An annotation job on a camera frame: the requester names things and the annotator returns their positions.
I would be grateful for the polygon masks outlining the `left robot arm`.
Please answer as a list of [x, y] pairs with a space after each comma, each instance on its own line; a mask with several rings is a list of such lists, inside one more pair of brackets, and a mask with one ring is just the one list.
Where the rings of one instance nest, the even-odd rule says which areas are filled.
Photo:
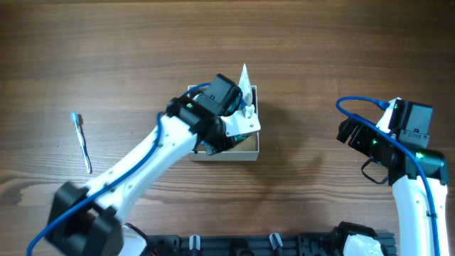
[[55, 193], [47, 226], [39, 234], [65, 255], [145, 255], [147, 236], [125, 222], [144, 192], [170, 166], [196, 152], [212, 156], [234, 148], [260, 129], [247, 75], [224, 75], [173, 98], [156, 127], [121, 161], [78, 188]]

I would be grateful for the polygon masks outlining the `white blue toothbrush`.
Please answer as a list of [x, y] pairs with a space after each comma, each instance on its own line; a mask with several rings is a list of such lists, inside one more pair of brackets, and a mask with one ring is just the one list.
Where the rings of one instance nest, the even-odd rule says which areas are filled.
[[91, 163], [90, 163], [90, 158], [88, 156], [86, 142], [85, 142], [85, 138], [83, 136], [82, 126], [81, 126], [79, 114], [76, 113], [76, 112], [72, 112], [70, 114], [70, 116], [71, 116], [72, 122], [75, 125], [77, 138], [78, 138], [78, 141], [79, 141], [79, 144], [80, 144], [80, 148], [81, 148], [81, 151], [82, 151], [82, 157], [83, 157], [83, 161], [84, 161], [84, 165], [85, 165], [85, 170], [86, 170], [86, 172], [88, 174], [91, 174], [92, 173], [92, 166], [91, 166]]

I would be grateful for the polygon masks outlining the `white lotion tube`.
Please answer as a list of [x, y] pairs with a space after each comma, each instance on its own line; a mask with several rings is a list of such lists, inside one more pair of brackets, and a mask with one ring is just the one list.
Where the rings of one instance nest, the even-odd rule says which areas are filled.
[[253, 94], [252, 94], [252, 87], [250, 83], [250, 78], [247, 70], [247, 66], [244, 63], [242, 67], [242, 72], [240, 76], [240, 80], [238, 83], [242, 91], [242, 100], [247, 105], [250, 106], [253, 102]]

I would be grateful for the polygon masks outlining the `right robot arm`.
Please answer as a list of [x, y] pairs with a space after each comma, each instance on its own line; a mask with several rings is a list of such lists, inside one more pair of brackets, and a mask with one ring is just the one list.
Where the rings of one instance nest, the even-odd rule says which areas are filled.
[[338, 128], [337, 139], [384, 166], [381, 181], [392, 188], [400, 227], [403, 255], [448, 255], [446, 198], [449, 172], [446, 157], [428, 149], [433, 109], [429, 105], [395, 98], [389, 102], [369, 97], [358, 100], [379, 107], [383, 116], [374, 124], [342, 108], [347, 118]]

